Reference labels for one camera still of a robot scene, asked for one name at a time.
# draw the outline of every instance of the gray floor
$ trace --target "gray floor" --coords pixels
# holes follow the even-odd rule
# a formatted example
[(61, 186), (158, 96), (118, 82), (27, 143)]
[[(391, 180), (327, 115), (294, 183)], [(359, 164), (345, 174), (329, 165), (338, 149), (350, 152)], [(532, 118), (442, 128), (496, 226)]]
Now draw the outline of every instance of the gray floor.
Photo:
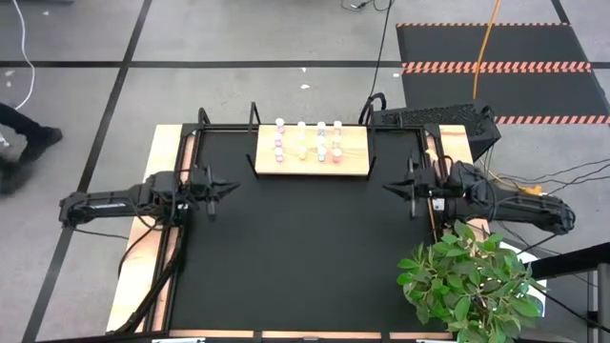
[[(120, 61), (142, 1), (76, 0), (65, 5), (24, 5), (28, 53), (33, 60)], [(610, 60), (610, 4), (564, 0), (590, 60)], [(398, 22), (484, 22), (491, 0), (397, 0), (390, 18), (385, 60), (398, 60)], [(326, 0), (153, 0), (134, 60), (374, 60), (384, 15), (342, 10)], [(558, 22), (551, 1), (505, 1), (502, 22)], [(0, 60), (21, 60), (14, 8), (0, 5)], [(0, 101), (17, 104), (30, 71), (0, 70)], [(381, 69), (377, 89), (389, 107), (404, 106), (399, 70)], [(117, 70), (38, 69), (23, 112), (64, 130), (28, 186), (0, 201), (0, 340), (21, 339), (60, 233), (57, 201), (76, 189)], [(255, 100), (263, 120), (278, 116), (355, 122), (368, 94), (372, 69), (132, 69), (118, 100), (91, 191), (140, 182), (157, 124), (194, 121), (204, 106), (214, 122), (243, 122)], [(610, 91), (610, 71), (596, 71)], [(608, 126), (502, 126), (495, 172), (525, 177), (607, 158)], [(24, 142), (2, 128), (17, 154)], [(578, 216), (575, 231), (545, 247), (569, 252), (607, 241), (605, 208), (610, 182), (592, 182), (560, 193)], [(127, 234), (130, 220), (97, 220), (83, 229)], [(530, 243), (547, 235), (515, 226)], [(39, 339), (101, 334), (112, 304), (116, 266), (125, 242), (77, 233), (59, 274)]]

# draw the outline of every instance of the shoe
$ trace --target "shoe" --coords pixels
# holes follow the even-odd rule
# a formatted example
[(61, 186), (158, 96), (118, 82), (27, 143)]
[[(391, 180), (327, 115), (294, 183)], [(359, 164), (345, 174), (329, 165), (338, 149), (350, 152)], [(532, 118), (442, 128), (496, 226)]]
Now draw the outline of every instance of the shoe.
[(0, 195), (11, 195), (21, 189), (31, 177), (31, 166), (11, 162), (0, 169)]
[(28, 163), (40, 158), (42, 154), (53, 144), (59, 142), (64, 135), (56, 128), (42, 128), (35, 137), (28, 137), (28, 145), (21, 152), (19, 162)]

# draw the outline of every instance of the potted plant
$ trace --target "potted plant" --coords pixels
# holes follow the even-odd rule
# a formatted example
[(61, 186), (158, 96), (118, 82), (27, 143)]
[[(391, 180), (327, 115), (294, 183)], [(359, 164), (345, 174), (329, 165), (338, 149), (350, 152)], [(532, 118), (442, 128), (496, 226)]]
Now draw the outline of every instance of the potted plant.
[(521, 326), (533, 327), (541, 314), (541, 302), (527, 293), (530, 285), (543, 287), (515, 252), (498, 247), (498, 233), (477, 242), (470, 227), (458, 221), (454, 231), (400, 260), (398, 285), (421, 323), (441, 319), (457, 342), (513, 342)]

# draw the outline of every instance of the white cable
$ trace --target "white cable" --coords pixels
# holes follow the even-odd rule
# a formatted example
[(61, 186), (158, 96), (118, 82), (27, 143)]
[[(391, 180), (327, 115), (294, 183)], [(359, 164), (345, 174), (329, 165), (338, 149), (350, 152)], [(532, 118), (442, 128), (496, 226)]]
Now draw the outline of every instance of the white cable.
[(15, 108), (16, 110), (19, 110), (28, 102), (28, 100), (30, 100), (31, 93), (34, 90), (36, 69), (34, 68), (34, 65), (30, 62), (30, 59), (28, 59), (28, 56), (26, 55), (26, 21), (23, 19), (23, 14), (21, 14), (21, 10), (19, 9), (19, 4), (17, 4), (17, 0), (12, 0), (12, 3), (15, 5), (17, 13), (19, 14), (19, 19), (21, 20), (21, 52), (23, 53), (23, 58), (26, 59), (26, 62), (28, 62), (31, 68), (30, 91), (28, 91), (28, 96), (26, 96), (23, 102), (21, 102), (21, 104), (19, 104), (19, 106)]

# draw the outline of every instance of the person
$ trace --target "person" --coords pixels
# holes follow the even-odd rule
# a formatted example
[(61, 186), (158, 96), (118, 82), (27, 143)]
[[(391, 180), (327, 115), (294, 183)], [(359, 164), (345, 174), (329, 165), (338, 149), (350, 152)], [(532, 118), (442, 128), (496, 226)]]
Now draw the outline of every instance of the person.
[(44, 127), (14, 108), (0, 103), (0, 125), (15, 130), (26, 137), (28, 145), (19, 160), (13, 161), (0, 155), (0, 194), (16, 192), (31, 175), (31, 163), (36, 161), (53, 144), (63, 138), (61, 130)]

